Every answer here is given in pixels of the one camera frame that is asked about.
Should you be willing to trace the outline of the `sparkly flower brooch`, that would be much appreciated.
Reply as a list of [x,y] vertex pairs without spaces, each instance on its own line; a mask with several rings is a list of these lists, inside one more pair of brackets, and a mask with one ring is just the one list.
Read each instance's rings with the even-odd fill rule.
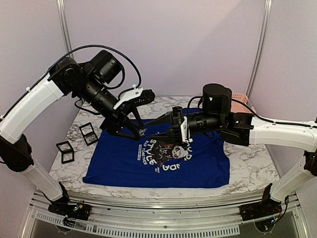
[[140,130],[139,130],[139,136],[140,136],[140,137],[145,136],[146,131],[147,131],[147,128],[142,128],[142,129],[140,129]]

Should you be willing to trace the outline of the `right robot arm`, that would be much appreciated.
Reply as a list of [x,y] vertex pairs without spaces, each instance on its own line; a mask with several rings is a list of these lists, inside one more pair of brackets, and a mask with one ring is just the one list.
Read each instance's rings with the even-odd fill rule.
[[220,84],[203,86],[198,105],[200,112],[183,114],[181,107],[159,117],[152,124],[169,122],[166,133],[152,135],[151,139],[165,143],[184,145],[193,141],[196,134],[217,132],[225,142],[240,145],[277,145],[302,149],[303,157],[280,180],[269,184],[256,206],[260,216],[267,216],[276,204],[284,201],[308,180],[317,175],[317,123],[268,119],[231,110],[232,91]]

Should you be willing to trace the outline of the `blue printed t-shirt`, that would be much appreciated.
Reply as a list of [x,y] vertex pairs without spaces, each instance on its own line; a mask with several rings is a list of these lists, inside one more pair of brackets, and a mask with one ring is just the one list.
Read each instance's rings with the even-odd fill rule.
[[149,138],[169,127],[148,126],[139,141],[103,131],[83,182],[144,188],[218,188],[229,183],[230,162],[218,133],[195,135],[185,145]]

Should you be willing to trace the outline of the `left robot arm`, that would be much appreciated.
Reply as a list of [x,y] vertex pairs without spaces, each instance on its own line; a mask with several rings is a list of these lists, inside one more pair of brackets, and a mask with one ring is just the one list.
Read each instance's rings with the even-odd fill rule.
[[137,107],[152,102],[155,94],[140,85],[124,90],[119,98],[111,94],[108,84],[125,72],[115,53],[115,49],[101,46],[101,51],[84,63],[65,54],[0,118],[1,161],[31,181],[63,215],[72,213],[73,203],[63,185],[32,158],[24,131],[49,106],[71,94],[90,103],[104,117],[101,129],[110,135],[139,140],[144,125]]

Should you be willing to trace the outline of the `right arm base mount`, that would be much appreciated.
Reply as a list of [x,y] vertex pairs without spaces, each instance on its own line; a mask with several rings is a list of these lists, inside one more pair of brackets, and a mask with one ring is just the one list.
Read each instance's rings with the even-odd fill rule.
[[264,195],[260,202],[241,205],[239,212],[243,221],[257,219],[266,216],[273,216],[277,214],[275,218],[272,218],[271,224],[277,223],[286,213],[289,203],[289,196],[284,198],[285,209],[282,209],[281,201],[275,201],[270,194]]

